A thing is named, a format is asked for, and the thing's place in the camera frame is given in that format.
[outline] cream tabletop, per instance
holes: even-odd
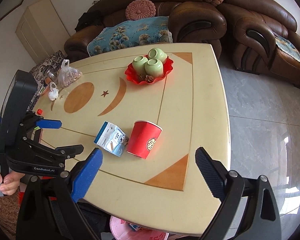
[[[152,85],[135,85],[124,74],[133,59],[158,47],[173,63],[173,71]],[[49,147],[82,144],[84,152],[66,161],[71,170],[96,147],[104,121],[128,136],[137,120],[163,131],[146,160],[124,152],[103,150],[103,164],[85,200],[115,217],[164,232],[198,236],[215,215],[214,198],[195,161],[203,146],[230,168],[230,126],[226,95],[211,45],[173,43],[121,49],[70,65],[82,77],[50,101],[41,96],[35,110],[45,119],[62,121],[59,130],[44,130]]]

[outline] orange circle inlay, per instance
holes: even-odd
[[[86,82],[77,86],[67,96],[64,110],[69,113],[75,113],[83,108],[91,99],[94,92],[94,85],[90,82]]]

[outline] brown star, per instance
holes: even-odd
[[[109,90],[107,90],[107,91],[103,91],[103,94],[101,95],[101,96],[103,96],[103,97],[106,97],[106,95],[108,95],[109,93],[108,93],[108,91]]]

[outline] blue and white box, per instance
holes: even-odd
[[[104,122],[94,143],[106,151],[120,157],[129,138],[115,124]]]

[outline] brown carpet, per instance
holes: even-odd
[[[0,197],[0,228],[10,239],[16,238],[19,189],[12,196]]]

